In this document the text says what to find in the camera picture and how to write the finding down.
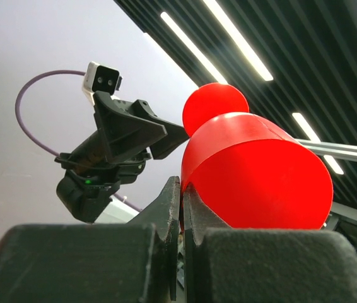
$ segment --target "black foam pad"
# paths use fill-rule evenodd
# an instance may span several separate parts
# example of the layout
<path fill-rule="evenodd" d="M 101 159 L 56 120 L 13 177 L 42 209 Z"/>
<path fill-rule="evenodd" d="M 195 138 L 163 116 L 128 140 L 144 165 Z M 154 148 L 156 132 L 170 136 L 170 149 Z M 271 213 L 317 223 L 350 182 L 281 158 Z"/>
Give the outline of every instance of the black foam pad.
<path fill-rule="evenodd" d="M 195 302 L 357 302 L 357 255 L 336 232 L 209 229 Z"/>
<path fill-rule="evenodd" d="M 168 302 L 151 224 L 19 225 L 0 242 L 0 303 Z"/>

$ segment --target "white wall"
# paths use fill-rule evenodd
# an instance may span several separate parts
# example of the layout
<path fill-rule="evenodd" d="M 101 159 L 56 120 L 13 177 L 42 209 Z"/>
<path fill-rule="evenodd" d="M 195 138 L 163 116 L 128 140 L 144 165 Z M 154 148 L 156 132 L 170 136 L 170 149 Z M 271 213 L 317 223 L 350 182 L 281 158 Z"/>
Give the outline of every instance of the white wall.
<path fill-rule="evenodd" d="M 20 223 L 77 223 L 55 193 L 62 169 L 21 132 L 14 102 L 33 76 L 85 70 L 89 61 L 122 73 L 120 98 L 147 100 L 159 117 L 181 123 L 193 83 L 112 0 L 0 0 L 0 237 Z M 58 151 L 71 151 L 95 129 L 81 81 L 79 76 L 49 78 L 23 100 L 26 125 Z M 120 193 L 146 206 L 168 176 L 180 174 L 183 150 L 149 162 L 139 180 Z"/>

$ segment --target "black ceiling panel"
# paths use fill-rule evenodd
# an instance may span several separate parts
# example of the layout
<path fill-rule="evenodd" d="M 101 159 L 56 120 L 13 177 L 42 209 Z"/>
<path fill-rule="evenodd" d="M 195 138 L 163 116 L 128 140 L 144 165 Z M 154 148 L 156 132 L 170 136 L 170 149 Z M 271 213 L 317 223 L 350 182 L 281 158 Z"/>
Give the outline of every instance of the black ceiling panel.
<path fill-rule="evenodd" d="M 301 112 L 322 141 L 357 145 L 357 1 L 220 0 L 274 77 L 265 82 L 202 0 L 115 0 L 197 85 L 214 82 L 165 25 L 166 11 L 249 101 L 251 111 L 306 138 Z M 357 209 L 357 163 L 338 160 L 334 201 Z"/>

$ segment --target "fluorescent light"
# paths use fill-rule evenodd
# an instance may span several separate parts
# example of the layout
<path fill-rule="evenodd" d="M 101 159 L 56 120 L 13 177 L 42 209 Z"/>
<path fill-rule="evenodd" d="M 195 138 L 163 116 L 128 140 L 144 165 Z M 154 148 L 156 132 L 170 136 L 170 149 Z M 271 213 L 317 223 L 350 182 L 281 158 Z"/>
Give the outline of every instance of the fluorescent light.
<path fill-rule="evenodd" d="M 272 77 L 272 74 L 268 71 L 264 63 L 251 48 L 250 44 L 247 43 L 233 22 L 230 21 L 228 15 L 223 11 L 219 4 L 215 0 L 203 1 L 260 76 L 266 81 L 273 80 L 274 78 Z"/>
<path fill-rule="evenodd" d="M 165 50 L 162 49 L 161 46 L 155 40 L 153 40 L 153 38 L 148 33 L 144 33 L 144 36 L 145 36 L 146 40 L 148 40 L 153 45 L 153 47 L 155 47 L 156 50 L 160 54 L 162 54 L 162 56 L 164 56 L 165 58 L 167 58 L 171 62 L 172 66 L 175 66 L 175 68 L 179 69 L 181 73 L 184 73 L 188 77 L 188 79 L 190 79 L 191 83 L 194 84 L 194 89 L 198 89 L 198 85 L 196 85 L 194 83 L 194 81 L 181 69 L 180 66 L 178 66 L 178 64 L 172 59 L 172 57 L 170 57 L 165 52 Z"/>
<path fill-rule="evenodd" d="M 305 117 L 303 117 L 301 113 L 294 112 L 292 116 L 302 128 L 302 130 L 305 132 L 305 134 L 308 136 L 310 141 L 314 143 L 320 143 L 319 136 L 317 136 L 313 128 L 309 125 L 309 123 L 306 121 Z"/>
<path fill-rule="evenodd" d="M 324 155 L 324 160 L 329 164 L 329 166 L 333 169 L 336 174 L 343 175 L 344 171 L 341 166 L 337 163 L 336 159 L 333 156 Z"/>
<path fill-rule="evenodd" d="M 174 20 L 166 13 L 162 12 L 160 17 L 170 27 L 170 29 L 176 34 L 176 36 L 184 43 L 185 46 L 197 57 L 199 62 L 209 71 L 209 73 L 216 79 L 217 82 L 222 84 L 228 84 L 222 74 L 216 69 L 210 60 L 196 47 L 190 38 L 183 32 L 183 30 L 174 22 Z"/>
<path fill-rule="evenodd" d="M 295 119 L 295 121 L 299 124 L 299 126 L 302 128 L 302 130 L 305 132 L 305 134 L 308 136 L 310 141 L 314 143 L 321 142 L 319 136 L 317 136 L 313 128 L 309 125 L 309 123 L 306 121 L 305 117 L 303 117 L 301 113 L 294 112 L 292 113 L 292 116 Z M 342 168 L 340 167 L 340 165 L 337 163 L 336 159 L 334 159 L 333 156 L 324 155 L 324 160 L 327 162 L 327 164 L 333 169 L 333 171 L 336 174 L 339 175 L 344 174 L 344 171 L 342 170 Z"/>

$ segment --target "red object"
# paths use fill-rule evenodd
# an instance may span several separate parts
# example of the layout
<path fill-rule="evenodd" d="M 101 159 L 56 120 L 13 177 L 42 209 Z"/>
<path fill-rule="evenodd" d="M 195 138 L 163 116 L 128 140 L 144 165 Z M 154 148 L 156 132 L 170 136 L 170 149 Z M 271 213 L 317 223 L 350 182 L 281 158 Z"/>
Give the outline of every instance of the red object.
<path fill-rule="evenodd" d="M 248 111 L 245 97 L 230 85 L 208 84 L 189 97 L 182 191 L 191 183 L 235 228 L 321 228 L 333 195 L 325 165 L 277 125 Z"/>

